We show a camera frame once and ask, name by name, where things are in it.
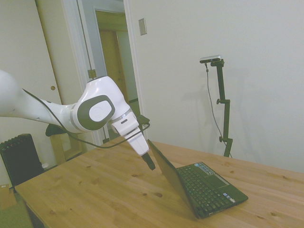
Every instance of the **radiator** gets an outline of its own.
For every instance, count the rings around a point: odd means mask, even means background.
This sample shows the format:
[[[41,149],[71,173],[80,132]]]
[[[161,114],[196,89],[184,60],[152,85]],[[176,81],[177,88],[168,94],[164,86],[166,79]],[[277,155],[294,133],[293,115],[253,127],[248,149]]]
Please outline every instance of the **radiator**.
[[[44,171],[30,134],[2,142],[0,153],[13,188]]]

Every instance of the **wooden table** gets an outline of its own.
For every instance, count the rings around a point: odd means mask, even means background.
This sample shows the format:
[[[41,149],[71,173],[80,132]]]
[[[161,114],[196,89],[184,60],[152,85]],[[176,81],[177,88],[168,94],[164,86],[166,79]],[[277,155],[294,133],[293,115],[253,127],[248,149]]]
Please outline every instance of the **wooden table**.
[[[196,219],[161,174],[152,152],[153,171],[127,143],[94,149],[16,190],[50,228],[304,228],[304,174],[155,145],[176,167],[206,163],[249,199]]]

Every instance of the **black stand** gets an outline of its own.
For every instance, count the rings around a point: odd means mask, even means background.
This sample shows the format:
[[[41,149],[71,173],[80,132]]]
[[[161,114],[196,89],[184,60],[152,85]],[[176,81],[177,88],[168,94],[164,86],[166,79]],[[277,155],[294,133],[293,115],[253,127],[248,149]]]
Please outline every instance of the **black stand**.
[[[224,89],[224,79],[223,79],[223,67],[224,67],[224,60],[220,60],[218,62],[212,62],[211,66],[217,67],[218,72],[218,89],[219,89],[219,99],[217,100],[217,104],[225,104],[224,109],[224,130],[223,130],[223,137],[219,137],[219,141],[226,142],[226,149],[224,152],[225,157],[229,157],[231,145],[233,140],[228,138],[229,132],[229,113],[230,113],[230,100],[225,99],[225,89]]]

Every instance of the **laptop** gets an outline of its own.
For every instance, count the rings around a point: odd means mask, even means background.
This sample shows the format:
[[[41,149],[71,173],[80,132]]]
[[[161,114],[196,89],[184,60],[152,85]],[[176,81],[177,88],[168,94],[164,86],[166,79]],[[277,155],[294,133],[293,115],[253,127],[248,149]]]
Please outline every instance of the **laptop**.
[[[209,217],[248,199],[203,162],[176,169],[150,140],[148,143],[163,175],[196,218]]]

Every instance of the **black cable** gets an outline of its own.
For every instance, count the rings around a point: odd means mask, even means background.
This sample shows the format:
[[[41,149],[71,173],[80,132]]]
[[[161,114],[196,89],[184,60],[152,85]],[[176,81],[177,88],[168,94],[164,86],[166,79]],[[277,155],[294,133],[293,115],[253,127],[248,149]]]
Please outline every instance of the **black cable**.
[[[208,89],[208,94],[209,94],[209,99],[210,99],[210,104],[211,104],[212,116],[213,116],[215,125],[216,125],[217,128],[218,128],[219,134],[220,134],[220,136],[223,138],[222,132],[220,131],[219,126],[218,126],[218,123],[217,123],[217,120],[215,119],[215,116],[214,116],[213,105],[212,105],[212,99],[211,99],[210,90],[209,90],[209,74],[208,74],[209,70],[208,70],[208,67],[207,67],[207,63],[205,63],[205,66],[206,66],[206,72],[207,72],[207,89]]]
[[[32,96],[33,98],[35,98],[36,100],[38,100],[40,103],[42,103],[42,104],[49,110],[49,112],[53,115],[53,117],[58,121],[58,123],[61,125],[62,129],[63,129],[71,138],[73,138],[73,139],[75,139],[75,140],[77,140],[77,141],[80,141],[80,142],[82,142],[82,143],[86,143],[86,144],[89,144],[89,145],[92,145],[92,146],[101,148],[101,149],[109,149],[109,148],[118,146],[119,144],[124,143],[125,141],[127,141],[127,140],[133,138],[134,136],[136,136],[136,135],[139,134],[139,133],[142,133],[144,130],[146,130],[148,127],[150,127],[150,124],[147,123],[147,124],[146,124],[147,126],[146,126],[142,131],[139,131],[138,133],[136,133],[136,134],[130,136],[129,138],[127,138],[127,139],[125,139],[125,140],[122,140],[122,141],[120,141],[120,142],[118,142],[118,143],[116,143],[116,144],[114,144],[114,145],[111,145],[111,146],[98,146],[98,145],[95,145],[95,144],[93,144],[93,143],[91,143],[91,142],[87,142],[87,141],[84,141],[84,140],[81,140],[81,139],[78,139],[78,138],[74,137],[74,136],[73,136],[73,135],[64,127],[64,125],[59,121],[59,119],[58,119],[58,118],[56,117],[56,115],[52,112],[52,110],[51,110],[43,101],[41,101],[38,97],[36,97],[35,95],[31,94],[30,92],[26,91],[25,89],[23,89],[23,90],[24,90],[27,94],[29,94],[30,96]]]

